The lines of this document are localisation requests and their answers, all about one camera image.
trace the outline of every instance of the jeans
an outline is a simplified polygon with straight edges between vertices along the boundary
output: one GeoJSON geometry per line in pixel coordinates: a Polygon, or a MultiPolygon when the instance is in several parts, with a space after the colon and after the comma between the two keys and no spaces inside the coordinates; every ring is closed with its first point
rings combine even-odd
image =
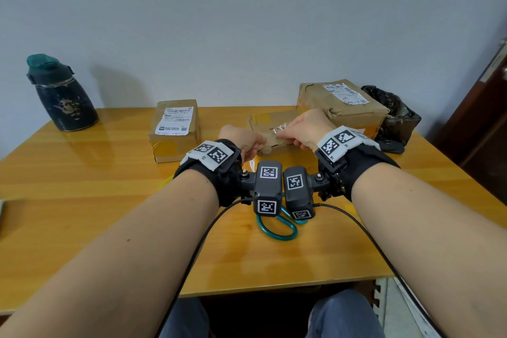
{"type": "MultiPolygon", "coordinates": [[[[180,298],[160,338],[208,338],[208,331],[208,315],[199,298],[180,298]]],[[[315,304],[306,338],[385,338],[385,335],[368,301],[348,289],[315,304]]]]}

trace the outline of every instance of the wood grain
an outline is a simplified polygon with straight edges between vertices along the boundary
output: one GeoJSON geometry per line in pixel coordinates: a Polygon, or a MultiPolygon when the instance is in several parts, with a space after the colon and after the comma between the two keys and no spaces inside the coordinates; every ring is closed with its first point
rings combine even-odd
{"type": "MultiPolygon", "coordinates": [[[[216,139],[226,123],[244,126],[248,115],[288,109],[293,107],[200,107],[202,138],[216,139]]],[[[0,162],[0,198],[7,200],[0,224],[0,311],[19,307],[174,173],[178,162],[154,162],[147,137],[153,113],[99,110],[97,125],[75,133],[48,123],[0,162]]],[[[507,227],[504,205],[418,134],[394,158],[406,171],[507,227]]],[[[313,160],[305,158],[309,163],[314,169],[313,160]]],[[[328,203],[357,215],[344,198],[328,203]]],[[[266,225],[286,232],[274,220],[266,225]]],[[[295,240],[278,242],[260,231],[251,207],[231,209],[206,239],[182,295],[391,275],[362,231],[337,211],[317,209],[299,231],[295,240]]]]}

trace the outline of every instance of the bottle body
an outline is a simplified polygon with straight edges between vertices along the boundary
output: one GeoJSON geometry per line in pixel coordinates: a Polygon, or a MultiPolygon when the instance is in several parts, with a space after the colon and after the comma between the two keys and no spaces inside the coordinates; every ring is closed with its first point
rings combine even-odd
{"type": "Polygon", "coordinates": [[[35,87],[44,108],[59,130],[83,130],[98,121],[90,98],[74,77],[55,85],[35,87]]]}

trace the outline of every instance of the forearm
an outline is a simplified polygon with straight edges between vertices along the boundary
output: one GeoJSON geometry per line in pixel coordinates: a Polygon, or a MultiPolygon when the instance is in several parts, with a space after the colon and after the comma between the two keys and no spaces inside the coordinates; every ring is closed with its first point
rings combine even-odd
{"type": "Polygon", "coordinates": [[[218,208],[204,175],[181,173],[66,264],[0,336],[153,337],[218,208]]]}
{"type": "Polygon", "coordinates": [[[505,336],[506,230],[385,163],[358,178],[352,201],[449,337],[505,336]]]}

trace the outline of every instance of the small cardboard box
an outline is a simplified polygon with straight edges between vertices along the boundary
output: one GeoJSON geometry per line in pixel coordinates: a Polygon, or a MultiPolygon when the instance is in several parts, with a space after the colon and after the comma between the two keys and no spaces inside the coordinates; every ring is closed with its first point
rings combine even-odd
{"type": "Polygon", "coordinates": [[[264,148],[258,152],[259,156],[277,156],[299,150],[294,145],[287,145],[284,141],[276,139],[274,132],[271,131],[281,124],[292,122],[299,115],[297,110],[289,110],[251,115],[248,118],[246,128],[261,133],[268,140],[264,148]]]}
{"type": "Polygon", "coordinates": [[[389,112],[388,108],[347,79],[330,83],[300,84],[297,109],[303,113],[312,108],[322,109],[336,127],[344,125],[353,129],[364,129],[364,134],[372,139],[377,136],[380,125],[389,112]],[[328,91],[324,85],[331,85],[328,89],[334,93],[328,91]]]}
{"type": "Polygon", "coordinates": [[[195,99],[186,99],[179,101],[158,102],[155,109],[155,115],[152,120],[152,126],[148,133],[149,142],[152,145],[153,155],[157,163],[176,162],[183,159],[185,154],[199,145],[200,128],[199,113],[197,111],[197,101],[195,99]],[[164,115],[166,108],[174,107],[193,107],[192,121],[188,128],[187,135],[157,135],[155,131],[164,115]]]}

